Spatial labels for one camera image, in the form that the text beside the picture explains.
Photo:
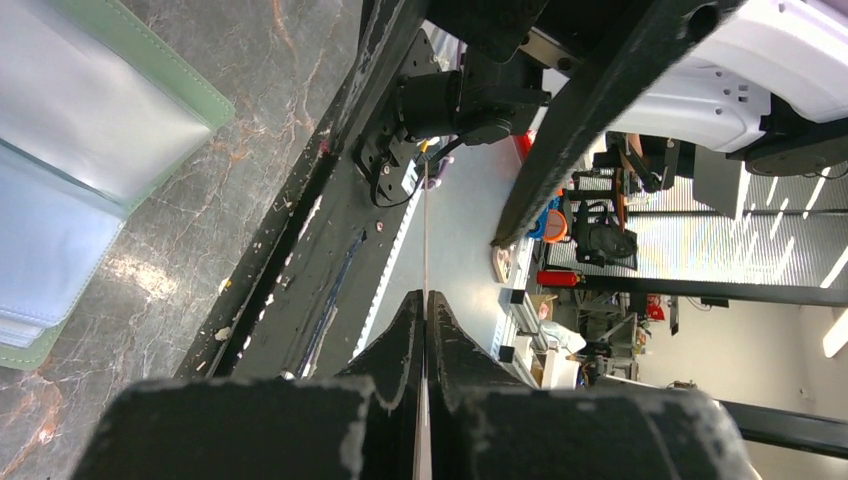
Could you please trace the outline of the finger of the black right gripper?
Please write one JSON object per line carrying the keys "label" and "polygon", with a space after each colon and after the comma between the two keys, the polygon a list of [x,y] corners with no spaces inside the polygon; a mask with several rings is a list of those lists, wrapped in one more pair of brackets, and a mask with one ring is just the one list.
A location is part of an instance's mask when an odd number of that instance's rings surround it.
{"label": "finger of the black right gripper", "polygon": [[556,94],[504,204],[491,241],[506,248],[529,229],[567,171],[737,1],[637,1]]}

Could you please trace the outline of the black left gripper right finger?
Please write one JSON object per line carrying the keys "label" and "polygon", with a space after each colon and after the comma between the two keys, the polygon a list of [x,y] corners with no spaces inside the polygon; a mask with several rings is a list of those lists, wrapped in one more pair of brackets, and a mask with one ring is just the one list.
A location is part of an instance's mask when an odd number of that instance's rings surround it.
{"label": "black left gripper right finger", "polygon": [[437,479],[753,479],[730,415],[682,390],[533,389],[428,296],[432,472]]}

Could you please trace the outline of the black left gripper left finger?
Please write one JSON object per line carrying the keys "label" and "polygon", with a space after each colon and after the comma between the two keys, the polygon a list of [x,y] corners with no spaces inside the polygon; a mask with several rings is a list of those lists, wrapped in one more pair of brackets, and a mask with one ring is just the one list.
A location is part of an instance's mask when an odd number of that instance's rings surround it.
{"label": "black left gripper left finger", "polygon": [[410,479],[424,296],[338,374],[144,381],[101,417],[76,479]]}

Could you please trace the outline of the green card holder wallet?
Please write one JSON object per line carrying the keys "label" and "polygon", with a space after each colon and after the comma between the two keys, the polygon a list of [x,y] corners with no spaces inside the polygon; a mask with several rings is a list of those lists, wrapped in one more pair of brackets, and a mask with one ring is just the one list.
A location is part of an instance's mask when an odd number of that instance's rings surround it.
{"label": "green card holder wallet", "polygon": [[125,222],[234,115],[118,1],[1,5],[1,364],[41,366]]}

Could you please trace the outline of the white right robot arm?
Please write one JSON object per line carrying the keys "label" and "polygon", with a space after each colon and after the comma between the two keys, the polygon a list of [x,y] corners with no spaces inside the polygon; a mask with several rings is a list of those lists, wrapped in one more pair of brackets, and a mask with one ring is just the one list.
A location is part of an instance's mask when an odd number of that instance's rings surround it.
{"label": "white right robot arm", "polygon": [[759,176],[847,159],[843,1],[651,1],[565,75],[503,207],[493,244],[534,223],[606,132],[683,140]]}

